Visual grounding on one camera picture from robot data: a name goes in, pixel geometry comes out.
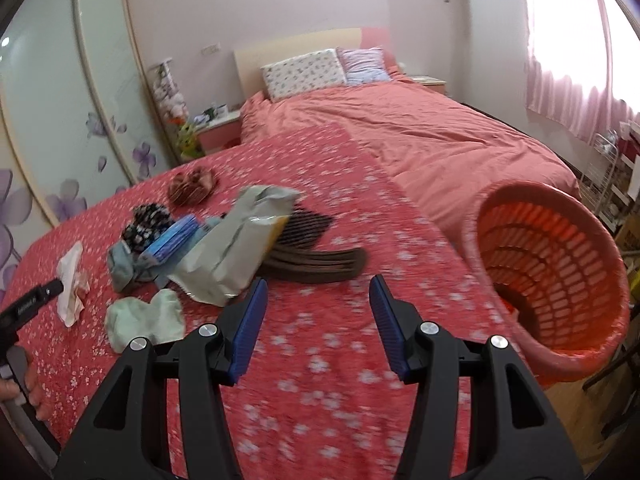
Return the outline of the person's left hand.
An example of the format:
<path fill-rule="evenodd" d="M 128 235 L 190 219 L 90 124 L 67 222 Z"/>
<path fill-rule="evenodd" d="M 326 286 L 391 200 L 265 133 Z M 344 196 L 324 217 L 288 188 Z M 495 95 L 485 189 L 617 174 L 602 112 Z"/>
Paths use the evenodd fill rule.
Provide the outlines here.
<path fill-rule="evenodd" d="M 39 420 L 46 422 L 51 414 L 47 396 L 37 375 L 37 367 L 34 358 L 30 353 L 26 353 L 28 367 L 25 374 L 25 385 L 28 390 L 29 403 L 36 409 L 36 416 Z M 0 379 L 0 401 L 6 402 L 16 399 L 21 394 L 20 386 L 13 379 Z"/>

